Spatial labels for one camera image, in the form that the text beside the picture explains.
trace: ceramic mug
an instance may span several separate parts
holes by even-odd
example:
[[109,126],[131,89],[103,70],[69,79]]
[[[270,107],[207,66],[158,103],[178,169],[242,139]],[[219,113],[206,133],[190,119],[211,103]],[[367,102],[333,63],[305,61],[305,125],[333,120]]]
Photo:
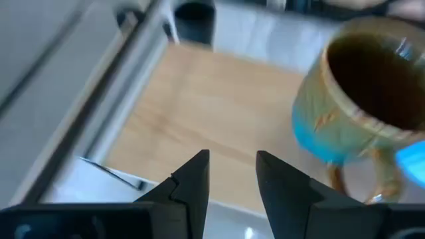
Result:
[[323,49],[292,112],[299,144],[328,163],[346,194],[342,166],[373,160],[367,202],[396,202],[403,190],[395,153],[425,139],[425,33],[395,20],[355,19]]

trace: wooden board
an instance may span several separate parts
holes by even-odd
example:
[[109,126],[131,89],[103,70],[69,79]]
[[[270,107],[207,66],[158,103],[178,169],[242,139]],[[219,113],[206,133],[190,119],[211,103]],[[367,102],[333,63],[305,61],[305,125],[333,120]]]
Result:
[[210,149],[210,199],[264,214],[257,150],[325,181],[324,165],[292,134],[292,102],[302,79],[197,46],[171,45],[104,165],[161,182]]

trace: coffee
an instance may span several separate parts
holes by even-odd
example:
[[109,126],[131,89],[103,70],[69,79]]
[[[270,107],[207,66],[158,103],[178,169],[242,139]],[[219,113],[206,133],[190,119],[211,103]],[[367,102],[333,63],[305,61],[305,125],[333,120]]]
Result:
[[425,122],[425,72],[408,44],[350,35],[328,49],[329,66],[344,93],[369,115],[400,129]]

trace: wooden surface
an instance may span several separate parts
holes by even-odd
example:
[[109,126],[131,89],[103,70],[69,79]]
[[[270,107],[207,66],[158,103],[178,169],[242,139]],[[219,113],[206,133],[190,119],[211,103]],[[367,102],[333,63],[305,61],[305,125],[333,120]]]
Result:
[[161,182],[210,149],[210,199],[264,214],[257,150],[326,181],[324,165],[292,134],[292,102],[302,78],[197,46],[170,45],[104,164]]

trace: mug rim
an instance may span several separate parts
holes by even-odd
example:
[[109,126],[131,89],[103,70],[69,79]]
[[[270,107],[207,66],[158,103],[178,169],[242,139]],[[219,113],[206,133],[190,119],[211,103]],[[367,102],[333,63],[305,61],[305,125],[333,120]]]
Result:
[[340,39],[341,37],[347,37],[359,33],[396,39],[399,39],[401,34],[404,38],[409,39],[409,43],[412,43],[414,46],[419,46],[419,49],[423,50],[423,53],[425,54],[425,46],[417,44],[416,41],[417,38],[419,38],[423,40],[422,42],[425,42],[425,32],[422,29],[413,27],[401,21],[382,17],[364,17],[349,21],[345,26],[343,26],[341,33],[336,34],[326,44],[320,56],[320,63],[322,65],[322,67],[320,67],[321,79],[323,79],[327,91],[335,100],[335,103],[339,106],[340,110],[361,128],[365,128],[377,136],[395,141],[414,143],[424,140],[425,131],[401,129],[389,123],[385,123],[384,121],[362,110],[354,101],[352,101],[352,99],[350,99],[350,97],[348,97],[348,95],[346,95],[346,93],[344,93],[339,83],[336,81],[327,58],[329,47],[335,42],[335,40]]

